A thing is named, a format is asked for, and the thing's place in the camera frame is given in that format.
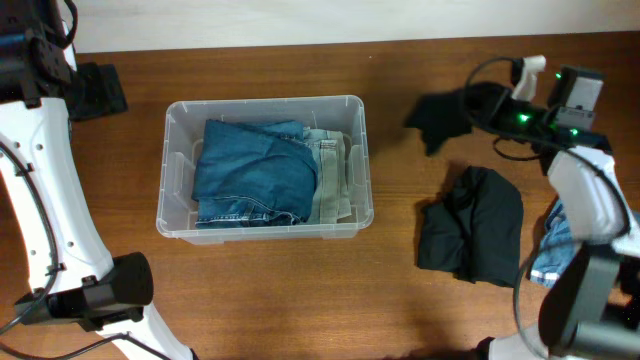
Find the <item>black garment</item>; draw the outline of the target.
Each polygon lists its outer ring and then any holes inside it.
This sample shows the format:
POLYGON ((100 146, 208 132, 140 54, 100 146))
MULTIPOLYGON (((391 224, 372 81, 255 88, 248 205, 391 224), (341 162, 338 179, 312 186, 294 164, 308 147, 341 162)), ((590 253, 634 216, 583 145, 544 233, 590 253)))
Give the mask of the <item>black garment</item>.
POLYGON ((419 130, 426 155, 434 156, 447 140, 470 134, 472 124, 467 116, 481 110, 504 90, 498 83, 480 82, 468 88, 423 95, 406 117, 404 127, 419 130))
POLYGON ((515 286, 524 207, 511 182, 492 169, 469 166, 440 202, 421 213, 418 268, 515 286))

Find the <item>blue shorts with plaid trim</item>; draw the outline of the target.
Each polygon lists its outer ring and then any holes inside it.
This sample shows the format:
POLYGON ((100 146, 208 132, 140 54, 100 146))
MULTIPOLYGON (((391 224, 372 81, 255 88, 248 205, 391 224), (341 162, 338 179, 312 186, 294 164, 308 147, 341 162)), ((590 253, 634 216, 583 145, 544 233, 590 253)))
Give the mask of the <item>blue shorts with plaid trim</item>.
POLYGON ((538 285, 552 288, 560 279, 580 248, 592 238, 579 243, 570 229, 565 207, 557 199, 543 222, 545 233, 538 248, 538 255, 530 266, 527 278, 538 285))

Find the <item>dark blue jeans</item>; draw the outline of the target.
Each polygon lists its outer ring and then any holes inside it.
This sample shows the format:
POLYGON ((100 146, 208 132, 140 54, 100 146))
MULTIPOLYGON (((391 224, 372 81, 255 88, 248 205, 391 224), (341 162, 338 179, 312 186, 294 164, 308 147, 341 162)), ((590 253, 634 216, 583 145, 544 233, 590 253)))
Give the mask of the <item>dark blue jeans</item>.
POLYGON ((192 200, 198 229, 291 226, 312 213, 318 168, 297 121, 208 120, 192 200))

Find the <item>light grey jeans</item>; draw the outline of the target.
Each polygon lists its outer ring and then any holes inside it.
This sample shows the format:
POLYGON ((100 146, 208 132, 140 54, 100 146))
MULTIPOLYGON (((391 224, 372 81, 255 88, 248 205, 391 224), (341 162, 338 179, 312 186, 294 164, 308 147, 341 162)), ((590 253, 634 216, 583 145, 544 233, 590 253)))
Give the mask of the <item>light grey jeans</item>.
POLYGON ((303 139, 311 149, 318 169, 307 224, 336 224, 352 215, 344 135, 338 131, 305 128, 303 139))

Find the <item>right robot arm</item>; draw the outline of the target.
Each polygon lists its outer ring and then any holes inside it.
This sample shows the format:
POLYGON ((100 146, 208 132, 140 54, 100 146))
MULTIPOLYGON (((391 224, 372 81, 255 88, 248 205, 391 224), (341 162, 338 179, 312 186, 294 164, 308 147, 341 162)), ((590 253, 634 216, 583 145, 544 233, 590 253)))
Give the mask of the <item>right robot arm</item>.
POLYGON ((530 359, 636 359, 639 356, 639 224, 617 182, 605 136, 592 132, 602 74, 562 66, 544 107, 535 106, 542 56, 511 59, 511 83, 477 107, 460 96, 475 127, 531 144, 562 202, 575 255, 544 298, 536 324, 519 325, 514 344, 530 359))

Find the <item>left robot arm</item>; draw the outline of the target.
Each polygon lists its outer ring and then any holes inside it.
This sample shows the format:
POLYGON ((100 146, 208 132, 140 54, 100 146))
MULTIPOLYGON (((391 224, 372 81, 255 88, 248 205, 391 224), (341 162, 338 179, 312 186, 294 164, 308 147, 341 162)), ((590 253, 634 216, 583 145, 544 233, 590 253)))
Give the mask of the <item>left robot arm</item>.
POLYGON ((112 65, 78 63, 76 18, 54 0, 1 5, 1 175, 22 232, 29 291, 14 323, 75 323, 130 359, 194 352, 153 303, 146 257, 115 257, 103 243, 71 151, 71 125, 128 108, 112 65))

